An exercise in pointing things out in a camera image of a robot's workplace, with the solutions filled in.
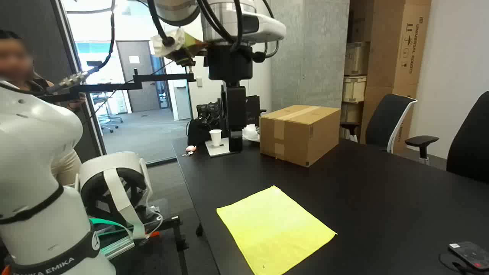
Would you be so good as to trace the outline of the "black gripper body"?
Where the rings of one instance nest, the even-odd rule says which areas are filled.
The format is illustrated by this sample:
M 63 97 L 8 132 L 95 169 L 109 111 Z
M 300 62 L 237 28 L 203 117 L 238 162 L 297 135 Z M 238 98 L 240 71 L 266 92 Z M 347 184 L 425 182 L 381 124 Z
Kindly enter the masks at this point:
M 206 51 L 205 66 L 211 80 L 240 81 L 252 78 L 251 48 L 212 46 Z

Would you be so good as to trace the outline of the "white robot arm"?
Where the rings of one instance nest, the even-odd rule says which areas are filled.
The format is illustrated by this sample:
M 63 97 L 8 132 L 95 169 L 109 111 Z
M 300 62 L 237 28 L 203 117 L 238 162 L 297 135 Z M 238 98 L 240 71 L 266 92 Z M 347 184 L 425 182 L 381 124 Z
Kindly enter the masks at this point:
M 251 46 L 277 43 L 286 26 L 240 0 L 197 0 L 206 66 L 228 88 L 251 77 Z M 78 117 L 11 83 L 0 89 L 0 233 L 15 275 L 115 275 L 99 254 L 81 196 L 54 167 L 75 152 Z

